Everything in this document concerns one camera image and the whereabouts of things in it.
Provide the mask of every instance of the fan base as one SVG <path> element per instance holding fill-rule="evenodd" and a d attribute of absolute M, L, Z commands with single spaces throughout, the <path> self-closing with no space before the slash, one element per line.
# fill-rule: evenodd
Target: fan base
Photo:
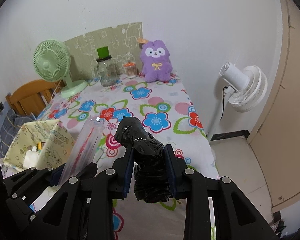
<path fill-rule="evenodd" d="M 73 86 L 69 88 L 68 86 L 65 86 L 61 90 L 61 97 L 63 98 L 69 98 L 73 97 L 75 94 L 81 92 L 88 86 L 87 81 L 85 80 L 77 80 L 73 82 Z"/>

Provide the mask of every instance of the roll of black garbage bags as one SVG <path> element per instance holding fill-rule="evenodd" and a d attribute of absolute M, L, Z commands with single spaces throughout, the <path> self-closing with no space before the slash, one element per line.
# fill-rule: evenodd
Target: roll of black garbage bags
<path fill-rule="evenodd" d="M 124 117 L 114 138 L 124 147 L 137 150 L 134 168 L 134 192 L 137 200 L 165 202 L 172 197 L 163 161 L 164 145 L 147 133 L 136 117 Z"/>

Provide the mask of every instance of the fan grille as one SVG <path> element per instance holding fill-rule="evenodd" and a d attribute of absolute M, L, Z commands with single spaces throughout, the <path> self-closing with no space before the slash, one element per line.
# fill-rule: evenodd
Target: fan grille
<path fill-rule="evenodd" d="M 55 82 L 69 73 L 70 55 L 65 44 L 55 40 L 43 41 L 34 52 L 33 65 L 44 80 Z"/>
<path fill-rule="evenodd" d="M 249 84 L 244 90 L 234 93 L 229 103 L 236 111 L 247 112 L 262 100 L 268 83 L 265 74 L 257 66 L 247 66 L 242 71 L 249 77 Z"/>

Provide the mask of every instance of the yellow bow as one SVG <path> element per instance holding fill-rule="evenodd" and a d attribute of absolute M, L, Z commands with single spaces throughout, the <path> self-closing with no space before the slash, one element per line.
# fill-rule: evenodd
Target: yellow bow
<path fill-rule="evenodd" d="M 162 63 L 158 63 L 158 64 L 156 64 L 156 63 L 152 63 L 152 65 L 151 65 L 152 67 L 155 67 L 155 69 L 154 70 L 157 70 L 157 69 L 159 69 L 160 70 L 160 68 L 159 67 L 161 67 L 162 66 Z"/>

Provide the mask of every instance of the beige door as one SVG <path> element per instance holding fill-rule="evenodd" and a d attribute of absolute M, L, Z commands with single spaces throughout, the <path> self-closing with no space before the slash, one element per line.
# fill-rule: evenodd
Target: beige door
<path fill-rule="evenodd" d="M 287 59 L 273 106 L 250 145 L 265 176 L 273 212 L 300 199 L 300 11 L 288 5 Z"/>

